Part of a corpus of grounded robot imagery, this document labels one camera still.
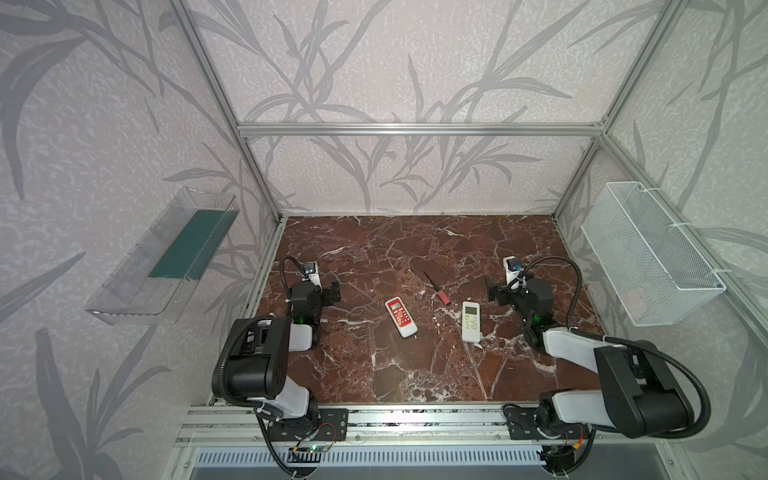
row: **green mat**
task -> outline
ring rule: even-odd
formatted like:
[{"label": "green mat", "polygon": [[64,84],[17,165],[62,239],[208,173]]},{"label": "green mat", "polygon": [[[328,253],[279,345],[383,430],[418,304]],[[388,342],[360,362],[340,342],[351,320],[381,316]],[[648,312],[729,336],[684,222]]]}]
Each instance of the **green mat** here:
[{"label": "green mat", "polygon": [[200,280],[235,221],[237,210],[198,210],[149,276]]}]

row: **wall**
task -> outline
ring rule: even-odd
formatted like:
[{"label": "wall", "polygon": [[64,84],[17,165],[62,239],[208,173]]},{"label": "wall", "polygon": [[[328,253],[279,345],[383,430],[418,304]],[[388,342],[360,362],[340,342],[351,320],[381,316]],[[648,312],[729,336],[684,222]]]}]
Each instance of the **wall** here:
[{"label": "wall", "polygon": [[[690,2],[611,130],[763,305],[766,7],[768,2]],[[707,387],[710,424],[682,442],[699,477],[764,478],[768,353],[722,297],[672,326],[632,325],[579,229],[605,182],[616,180],[628,179],[609,154],[599,154],[558,219],[593,305],[606,330],[649,339]]]},{"label": "wall", "polygon": [[[157,478],[273,231],[164,2],[0,2],[0,478]],[[181,186],[242,211],[173,326],[83,309]]]},{"label": "wall", "polygon": [[[240,122],[599,121],[661,7],[642,0],[188,3]],[[547,214],[586,143],[251,139],[281,208],[313,213]]]}]

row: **white remote control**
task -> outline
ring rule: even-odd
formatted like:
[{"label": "white remote control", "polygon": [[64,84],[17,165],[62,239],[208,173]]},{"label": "white remote control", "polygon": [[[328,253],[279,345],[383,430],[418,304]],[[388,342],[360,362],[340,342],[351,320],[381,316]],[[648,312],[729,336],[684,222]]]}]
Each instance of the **white remote control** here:
[{"label": "white remote control", "polygon": [[413,322],[411,314],[406,310],[406,306],[403,305],[399,296],[386,301],[386,311],[389,312],[389,316],[392,317],[392,321],[395,322],[397,331],[400,332],[402,338],[411,336],[418,332],[416,324]]},{"label": "white remote control", "polygon": [[464,302],[462,305],[462,340],[480,343],[480,304]]}]

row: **pink handle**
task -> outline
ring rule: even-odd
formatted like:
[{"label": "pink handle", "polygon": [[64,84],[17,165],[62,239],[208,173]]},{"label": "pink handle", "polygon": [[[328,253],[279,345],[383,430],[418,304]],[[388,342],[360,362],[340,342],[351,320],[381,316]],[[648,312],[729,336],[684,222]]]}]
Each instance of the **pink handle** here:
[{"label": "pink handle", "polygon": [[442,300],[442,302],[443,302],[445,305],[450,305],[450,304],[451,304],[451,300],[448,298],[448,296],[447,296],[447,295],[445,295],[445,292],[443,292],[442,290],[440,290],[439,292],[437,292],[437,296],[439,296],[439,297],[440,297],[440,300]]}]

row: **white wire mesh basket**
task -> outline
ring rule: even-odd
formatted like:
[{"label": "white wire mesh basket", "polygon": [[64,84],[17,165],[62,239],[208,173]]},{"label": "white wire mesh basket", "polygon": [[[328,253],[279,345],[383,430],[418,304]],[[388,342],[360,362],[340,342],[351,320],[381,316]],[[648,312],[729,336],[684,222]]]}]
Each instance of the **white wire mesh basket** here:
[{"label": "white wire mesh basket", "polygon": [[581,225],[636,326],[671,325],[725,291],[720,276],[639,182],[609,182]]}]

